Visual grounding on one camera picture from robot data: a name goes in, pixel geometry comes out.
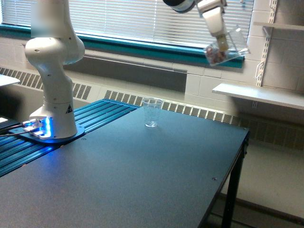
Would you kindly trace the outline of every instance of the white shelf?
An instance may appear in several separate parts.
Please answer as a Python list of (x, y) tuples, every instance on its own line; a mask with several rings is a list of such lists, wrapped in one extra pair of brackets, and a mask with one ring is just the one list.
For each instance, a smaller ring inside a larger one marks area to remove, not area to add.
[(273, 105), (304, 110), (304, 95), (281, 89), (272, 89), (246, 85), (241, 83), (222, 83), (215, 87), (212, 92), (232, 97), (259, 101)]
[(304, 26), (300, 26), (300, 25), (286, 25), (286, 24), (264, 23), (264, 22), (254, 22), (253, 24), (258, 26), (277, 28), (277, 29), (304, 31)]
[(0, 75), (0, 86), (7, 86), (7, 85), (19, 83), (19, 82), (20, 81), (14, 77)]

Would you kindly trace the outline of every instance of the table leg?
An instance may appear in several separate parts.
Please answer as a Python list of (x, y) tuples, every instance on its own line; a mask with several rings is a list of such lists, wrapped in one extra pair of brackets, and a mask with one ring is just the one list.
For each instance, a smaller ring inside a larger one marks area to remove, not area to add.
[(244, 159), (244, 153), (245, 148), (244, 146), (241, 149), (241, 154), (237, 159), (237, 162), (235, 163), (231, 174), (230, 174), (230, 180), (229, 180), (229, 186), (228, 186), (228, 192), (227, 192), (227, 198), (226, 198), (226, 205), (222, 220), (222, 227), (221, 228), (230, 228), (232, 216), (233, 216), (233, 209), (236, 202), (236, 197), (238, 193), (238, 183), (241, 176), (241, 170), (243, 165), (243, 159)]

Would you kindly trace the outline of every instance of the plastic container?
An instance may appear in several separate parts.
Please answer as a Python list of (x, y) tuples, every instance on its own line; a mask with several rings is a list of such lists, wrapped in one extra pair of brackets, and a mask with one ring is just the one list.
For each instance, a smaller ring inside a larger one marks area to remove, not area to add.
[[(226, 47), (225, 49), (227, 50), (220, 50), (218, 42), (223, 42), (220, 43), (220, 46), (222, 49), (223, 47)], [(226, 39), (225, 37), (221, 37), (221, 39), (208, 45), (204, 52), (211, 66), (221, 64), (250, 53), (240, 27), (235, 27), (233, 30), (226, 33)]]

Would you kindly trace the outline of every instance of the floor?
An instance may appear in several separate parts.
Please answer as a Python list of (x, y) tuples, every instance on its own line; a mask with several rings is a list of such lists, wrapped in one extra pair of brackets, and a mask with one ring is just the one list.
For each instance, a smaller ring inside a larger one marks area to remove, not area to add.
[[(219, 197), (204, 228), (220, 228), (225, 199)], [(288, 221), (271, 213), (266, 214), (237, 203), (231, 228), (304, 228), (301, 224)]]

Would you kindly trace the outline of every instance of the warning label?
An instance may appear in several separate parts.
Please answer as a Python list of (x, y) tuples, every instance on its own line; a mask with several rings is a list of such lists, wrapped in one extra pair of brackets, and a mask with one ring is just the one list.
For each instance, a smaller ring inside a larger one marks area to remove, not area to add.
[(73, 109), (72, 109), (71, 105), (69, 104), (66, 114), (71, 113), (72, 111), (73, 111)]

